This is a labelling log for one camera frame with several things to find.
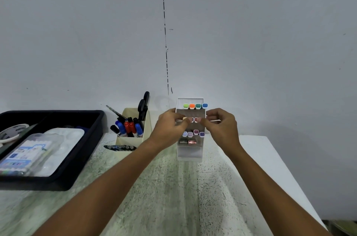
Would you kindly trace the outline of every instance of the table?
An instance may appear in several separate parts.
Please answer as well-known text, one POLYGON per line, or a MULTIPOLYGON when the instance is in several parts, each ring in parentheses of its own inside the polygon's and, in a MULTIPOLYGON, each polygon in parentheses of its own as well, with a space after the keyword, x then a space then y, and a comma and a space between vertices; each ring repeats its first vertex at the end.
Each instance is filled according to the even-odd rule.
MULTIPOLYGON (((159 114, 151 111, 152 126, 159 114)), ((103 136, 68 191, 0 191, 0 235, 31 235, 118 162, 117 155, 103 147, 115 139, 115 134, 103 136)), ((322 224, 269 140, 240 136, 240 141, 267 174, 322 224)), ((140 175, 102 235, 272 235, 239 173, 210 135, 203 154, 202 163, 179 162, 175 145, 162 151, 140 175)))

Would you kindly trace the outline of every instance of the white marker holder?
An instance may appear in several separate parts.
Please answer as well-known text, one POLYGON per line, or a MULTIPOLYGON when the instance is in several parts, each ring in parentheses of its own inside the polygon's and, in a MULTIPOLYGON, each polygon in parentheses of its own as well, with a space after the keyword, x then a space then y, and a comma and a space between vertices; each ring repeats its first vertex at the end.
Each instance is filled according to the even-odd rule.
MULTIPOLYGON (((128 118, 128 117, 138 118, 139 112, 137 111, 137 108, 124 108, 122 115, 126 118, 128 118)), ((149 110, 146 113, 145 120, 142 121, 142 125, 144 126, 144 133, 142 135, 142 138, 129 138, 129 137, 120 138, 120 137, 117 137, 115 145, 118 145, 118 146, 127 145, 127 146, 134 146, 137 148, 141 145, 141 143, 143 143, 146 139, 149 138, 149 136, 152 133, 149 110)), ((122 160, 130 153, 131 153, 131 151, 113 151, 113 154, 115 154, 119 160, 122 160)))
MULTIPOLYGON (((185 109, 184 104, 203 104, 203 98, 177 98, 176 102, 176 112, 185 115, 185 117, 206 117, 205 109, 185 109)), ((186 131, 191 132, 192 130, 199 130, 199 132, 204 132, 205 127, 200 123, 192 122, 188 125, 186 131)), ((194 139, 197 144, 192 144, 188 146, 187 144, 180 144, 177 142, 177 159, 178 161, 192 161, 192 162, 202 162, 203 156, 203 141, 204 137, 199 135, 194 135, 194 139)))

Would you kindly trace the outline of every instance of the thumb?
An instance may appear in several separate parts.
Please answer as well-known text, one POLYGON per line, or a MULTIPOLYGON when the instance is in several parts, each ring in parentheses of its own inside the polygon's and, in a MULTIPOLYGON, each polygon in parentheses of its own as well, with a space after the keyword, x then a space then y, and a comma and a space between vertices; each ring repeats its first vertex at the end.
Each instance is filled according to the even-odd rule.
POLYGON ((178 127, 178 129, 180 129, 180 132, 183 133, 186 130, 186 128, 190 125, 191 122, 192 122, 192 118, 187 117, 177 127, 178 127))
POLYGON ((214 126, 216 126, 214 123, 210 122, 208 119, 206 118, 198 118, 197 121, 204 127, 206 127, 207 130, 209 130, 211 132, 212 128, 214 128, 214 126))

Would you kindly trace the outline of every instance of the black plastic bin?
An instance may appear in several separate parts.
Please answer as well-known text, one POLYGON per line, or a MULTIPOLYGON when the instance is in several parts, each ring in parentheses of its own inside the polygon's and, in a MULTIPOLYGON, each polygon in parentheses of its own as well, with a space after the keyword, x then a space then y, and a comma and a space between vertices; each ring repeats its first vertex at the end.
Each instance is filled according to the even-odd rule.
POLYGON ((1 176, 0 190, 66 191, 72 187, 103 135, 101 110, 33 110, 7 111, 0 114, 0 131, 16 124, 37 125, 4 152, 2 160, 29 135, 52 128, 73 125, 89 128, 56 171, 49 177, 1 176))

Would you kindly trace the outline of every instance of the person's left hand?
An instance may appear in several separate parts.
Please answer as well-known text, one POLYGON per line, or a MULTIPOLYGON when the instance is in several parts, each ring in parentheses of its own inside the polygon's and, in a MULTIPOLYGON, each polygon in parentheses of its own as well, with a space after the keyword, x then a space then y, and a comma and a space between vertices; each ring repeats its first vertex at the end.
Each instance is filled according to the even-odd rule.
POLYGON ((175 108, 171 108, 158 117, 158 121, 149 139, 151 142, 163 150, 178 141, 187 126, 192 122, 188 117, 176 126, 176 120, 182 120, 184 115, 175 113, 175 108))

